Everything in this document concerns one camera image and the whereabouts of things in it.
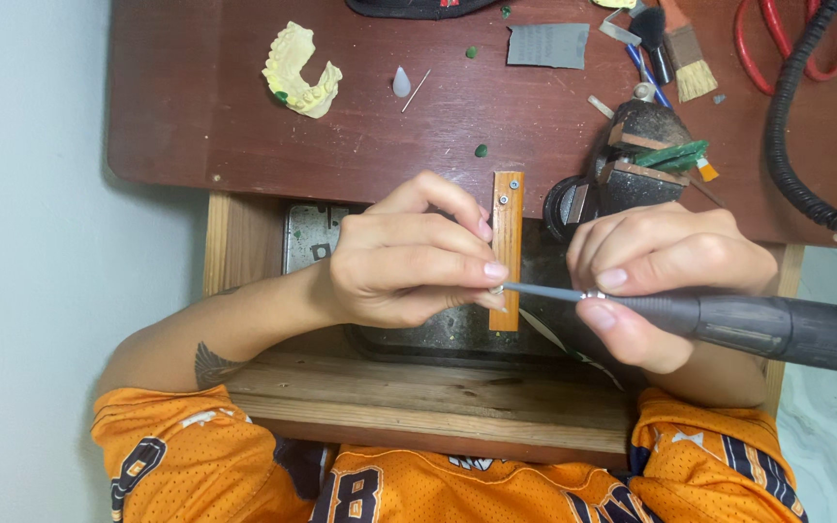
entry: tattoo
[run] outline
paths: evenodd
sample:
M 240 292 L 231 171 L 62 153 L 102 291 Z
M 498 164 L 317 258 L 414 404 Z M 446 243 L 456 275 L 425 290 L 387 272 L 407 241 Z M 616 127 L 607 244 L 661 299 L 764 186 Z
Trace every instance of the tattoo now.
M 240 288 L 241 288 L 241 286 L 240 286 L 240 285 L 235 285 L 234 287 L 227 288 L 227 289 L 226 289 L 226 290 L 224 290 L 224 291 L 218 291 L 218 292 L 216 292 L 215 294 L 213 294 L 212 296 L 224 296 L 225 294 L 234 294 L 234 293 L 235 293 L 235 292 L 237 292 Z
M 204 341 L 199 341 L 195 350 L 195 382 L 200 390 L 210 389 L 224 383 L 247 363 L 225 359 L 208 350 Z

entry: black brush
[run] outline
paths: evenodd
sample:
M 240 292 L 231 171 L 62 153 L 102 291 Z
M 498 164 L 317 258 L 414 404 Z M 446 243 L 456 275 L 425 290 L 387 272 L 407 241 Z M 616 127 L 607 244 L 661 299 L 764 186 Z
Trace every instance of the black brush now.
M 673 81 L 673 69 L 664 49 L 664 25 L 664 9 L 648 7 L 632 18 L 629 26 L 629 31 L 642 39 L 642 47 L 648 52 L 657 84 L 661 86 Z

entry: white cone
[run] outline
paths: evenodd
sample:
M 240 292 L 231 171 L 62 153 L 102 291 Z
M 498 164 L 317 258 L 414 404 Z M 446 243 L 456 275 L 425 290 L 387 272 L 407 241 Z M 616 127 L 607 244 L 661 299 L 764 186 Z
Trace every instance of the white cone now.
M 409 82 L 409 77 L 405 75 L 405 71 L 400 67 L 396 70 L 396 78 L 392 79 L 392 94 L 399 98 L 405 98 L 412 90 L 412 83 Z

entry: orange jersey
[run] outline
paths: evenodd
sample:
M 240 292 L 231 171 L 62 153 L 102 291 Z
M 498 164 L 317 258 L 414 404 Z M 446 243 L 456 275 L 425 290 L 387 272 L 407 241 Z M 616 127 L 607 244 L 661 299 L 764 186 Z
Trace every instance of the orange jersey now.
M 112 391 L 92 436 L 112 520 L 286 523 L 807 521 L 774 421 L 648 390 L 631 473 L 433 452 L 328 446 L 271 434 L 223 386 Z

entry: person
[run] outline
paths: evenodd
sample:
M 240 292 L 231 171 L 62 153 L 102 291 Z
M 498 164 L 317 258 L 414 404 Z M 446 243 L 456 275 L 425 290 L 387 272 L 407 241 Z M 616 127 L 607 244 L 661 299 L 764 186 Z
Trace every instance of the person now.
M 430 206 L 455 221 L 427 213 Z M 461 304 L 502 309 L 506 267 L 487 211 L 424 171 L 344 218 L 332 256 L 207 298 L 125 339 L 97 385 L 112 520 L 807 521 L 764 400 L 761 362 L 587 299 L 580 318 L 653 386 L 639 399 L 630 472 L 284 439 L 250 422 L 222 383 L 262 350 L 343 323 L 417 326 Z M 774 258 L 725 210 L 676 203 L 584 224 L 567 252 L 578 289 L 688 286 L 758 293 Z

